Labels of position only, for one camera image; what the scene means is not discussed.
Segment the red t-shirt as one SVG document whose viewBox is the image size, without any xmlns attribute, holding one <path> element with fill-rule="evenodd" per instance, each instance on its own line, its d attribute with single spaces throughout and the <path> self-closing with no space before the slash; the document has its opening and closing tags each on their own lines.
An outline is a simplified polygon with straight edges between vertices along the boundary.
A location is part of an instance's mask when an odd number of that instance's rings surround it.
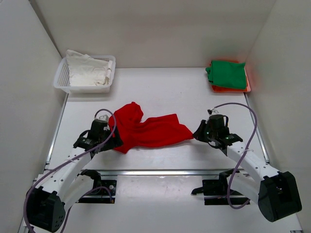
<svg viewBox="0 0 311 233">
<path fill-rule="evenodd" d="M 126 154 L 135 147 L 160 148 L 193 139 L 192 132 L 179 123 L 177 114 L 150 117 L 142 122 L 143 111 L 135 102 L 124 105 L 109 118 L 117 126 L 123 145 L 116 151 Z"/>
</svg>

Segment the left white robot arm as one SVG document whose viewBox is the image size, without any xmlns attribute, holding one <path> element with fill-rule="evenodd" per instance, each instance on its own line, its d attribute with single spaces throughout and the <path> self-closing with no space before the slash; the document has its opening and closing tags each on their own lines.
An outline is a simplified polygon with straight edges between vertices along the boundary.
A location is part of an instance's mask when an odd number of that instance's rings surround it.
<svg viewBox="0 0 311 233">
<path fill-rule="evenodd" d="M 102 151 L 122 146 L 118 128 L 107 120 L 96 118 L 91 128 L 82 132 L 66 160 L 43 175 L 30 188 L 24 203 L 24 220 L 30 232 L 38 227 L 55 233 L 63 232 L 67 214 L 80 198 L 110 190 L 102 186 L 99 172 L 84 167 Z"/>
</svg>

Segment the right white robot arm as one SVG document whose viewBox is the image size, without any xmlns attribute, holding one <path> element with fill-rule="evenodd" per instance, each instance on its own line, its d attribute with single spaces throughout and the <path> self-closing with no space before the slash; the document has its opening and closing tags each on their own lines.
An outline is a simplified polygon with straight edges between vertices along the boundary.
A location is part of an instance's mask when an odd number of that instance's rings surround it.
<svg viewBox="0 0 311 233">
<path fill-rule="evenodd" d="M 227 116 L 211 115 L 209 119 L 202 120 L 193 137 L 221 150 L 246 172 L 241 174 L 234 169 L 221 172 L 215 189 L 225 195 L 232 191 L 244 195 L 258 205 L 270 222 L 302 210 L 294 175 L 288 171 L 281 172 L 257 157 L 242 138 L 230 133 Z"/>
</svg>

